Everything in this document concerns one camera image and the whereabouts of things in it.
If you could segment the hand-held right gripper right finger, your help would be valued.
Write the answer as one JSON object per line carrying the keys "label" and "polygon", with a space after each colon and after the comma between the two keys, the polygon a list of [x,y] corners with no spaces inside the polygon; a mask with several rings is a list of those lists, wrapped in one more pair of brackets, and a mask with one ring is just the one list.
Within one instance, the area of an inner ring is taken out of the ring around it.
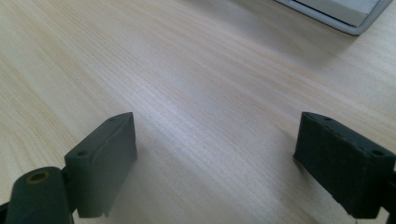
{"label": "hand-held right gripper right finger", "polygon": [[293,158],[354,218],[396,219],[396,154],[342,123],[301,115]]}

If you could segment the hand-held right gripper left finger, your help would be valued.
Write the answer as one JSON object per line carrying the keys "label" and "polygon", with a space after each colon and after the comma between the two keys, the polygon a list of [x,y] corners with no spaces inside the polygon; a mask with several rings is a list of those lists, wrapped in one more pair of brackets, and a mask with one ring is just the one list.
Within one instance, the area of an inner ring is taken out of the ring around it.
{"label": "hand-held right gripper left finger", "polygon": [[104,121],[64,156],[72,207],[84,218],[108,215],[137,160],[134,114]]}

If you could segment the grey tray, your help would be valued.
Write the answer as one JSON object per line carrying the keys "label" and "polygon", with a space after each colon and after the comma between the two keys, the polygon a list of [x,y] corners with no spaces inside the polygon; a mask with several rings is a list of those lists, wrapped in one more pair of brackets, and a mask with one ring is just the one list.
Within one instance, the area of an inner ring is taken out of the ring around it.
{"label": "grey tray", "polygon": [[363,34],[394,0],[275,0],[349,35]]}

